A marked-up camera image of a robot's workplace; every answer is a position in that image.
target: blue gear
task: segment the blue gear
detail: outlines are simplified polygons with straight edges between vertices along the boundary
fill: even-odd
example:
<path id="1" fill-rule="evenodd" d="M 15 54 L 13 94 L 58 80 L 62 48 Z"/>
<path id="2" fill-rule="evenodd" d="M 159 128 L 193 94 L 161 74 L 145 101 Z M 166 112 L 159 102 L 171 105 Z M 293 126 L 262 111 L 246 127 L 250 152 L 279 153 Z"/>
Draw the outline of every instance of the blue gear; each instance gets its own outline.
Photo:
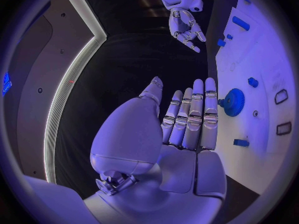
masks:
<path id="1" fill-rule="evenodd" d="M 224 112 L 228 116 L 235 117 L 241 113 L 244 107 L 244 93 L 241 90 L 234 88 L 226 95 L 224 100 L 219 100 L 218 104 L 224 108 Z"/>

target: blue light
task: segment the blue light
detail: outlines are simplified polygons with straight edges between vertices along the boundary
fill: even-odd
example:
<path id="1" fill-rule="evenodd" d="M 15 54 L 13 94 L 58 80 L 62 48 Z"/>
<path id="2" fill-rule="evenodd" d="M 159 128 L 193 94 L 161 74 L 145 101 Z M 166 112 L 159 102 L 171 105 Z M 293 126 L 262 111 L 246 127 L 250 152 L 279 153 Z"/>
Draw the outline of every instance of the blue light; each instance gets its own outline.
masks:
<path id="1" fill-rule="evenodd" d="M 3 80 L 2 96 L 4 96 L 11 87 L 12 82 L 10 81 L 9 73 L 6 72 Z"/>

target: robotic hand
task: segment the robotic hand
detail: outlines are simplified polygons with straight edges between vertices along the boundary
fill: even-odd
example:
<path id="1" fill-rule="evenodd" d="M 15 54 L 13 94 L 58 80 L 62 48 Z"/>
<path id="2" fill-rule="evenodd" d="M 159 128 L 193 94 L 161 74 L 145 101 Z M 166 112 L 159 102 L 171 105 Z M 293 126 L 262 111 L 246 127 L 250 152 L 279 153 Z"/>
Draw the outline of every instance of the robotic hand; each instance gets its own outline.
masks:
<path id="1" fill-rule="evenodd" d="M 200 52 L 191 40 L 198 38 L 205 42 L 206 38 L 196 23 L 194 16 L 188 11 L 202 11 L 202 0 L 162 0 L 164 6 L 170 10 L 169 29 L 174 38 L 196 52 Z"/>
<path id="2" fill-rule="evenodd" d="M 204 115 L 204 84 L 197 79 L 193 90 L 187 88 L 184 95 L 181 91 L 174 93 L 160 124 L 158 115 L 162 88 L 161 79 L 153 78 L 139 97 L 118 107 L 98 131 L 90 160 L 100 174 L 96 183 L 105 194 L 111 196 L 135 184 L 137 179 L 134 176 L 145 174 L 158 163 L 163 143 L 173 145 L 174 150 L 188 150 L 188 155 L 195 158 L 202 123 L 200 146 L 215 149 L 218 122 L 215 81 L 208 78 L 205 82 Z M 189 170 L 191 183 L 192 168 Z"/>

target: white robot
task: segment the white robot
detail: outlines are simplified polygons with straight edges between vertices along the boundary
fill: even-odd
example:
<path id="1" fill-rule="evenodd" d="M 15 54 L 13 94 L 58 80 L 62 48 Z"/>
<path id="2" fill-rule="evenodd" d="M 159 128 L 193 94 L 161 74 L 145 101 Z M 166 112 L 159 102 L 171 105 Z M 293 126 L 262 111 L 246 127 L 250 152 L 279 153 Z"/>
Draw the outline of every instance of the white robot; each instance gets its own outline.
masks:
<path id="1" fill-rule="evenodd" d="M 85 203 L 101 223 L 210 223 L 222 205 L 226 176 L 212 152 L 215 81 L 205 81 L 205 93 L 200 79 L 184 95 L 176 91 L 160 124 L 162 88 L 153 78 L 107 118 L 93 141 L 90 160 L 100 190 Z"/>
<path id="2" fill-rule="evenodd" d="M 200 41 L 205 42 L 206 38 L 188 10 L 202 11 L 202 0 L 162 0 L 162 2 L 166 9 L 170 10 L 169 29 L 172 36 L 192 50 L 200 52 L 191 40 L 198 37 Z"/>

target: led light strip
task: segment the led light strip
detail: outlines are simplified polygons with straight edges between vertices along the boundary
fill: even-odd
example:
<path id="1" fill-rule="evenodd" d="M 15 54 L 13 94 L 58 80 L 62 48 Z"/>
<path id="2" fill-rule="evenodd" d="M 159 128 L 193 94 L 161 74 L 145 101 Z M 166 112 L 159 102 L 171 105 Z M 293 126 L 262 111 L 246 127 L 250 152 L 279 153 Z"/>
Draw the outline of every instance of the led light strip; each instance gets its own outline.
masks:
<path id="1" fill-rule="evenodd" d="M 78 53 L 66 73 L 64 74 L 58 89 L 52 100 L 47 118 L 44 138 L 44 168 L 46 179 L 50 183 L 56 183 L 55 177 L 55 143 L 60 118 L 66 101 L 86 64 L 99 49 L 100 43 L 93 37 Z"/>

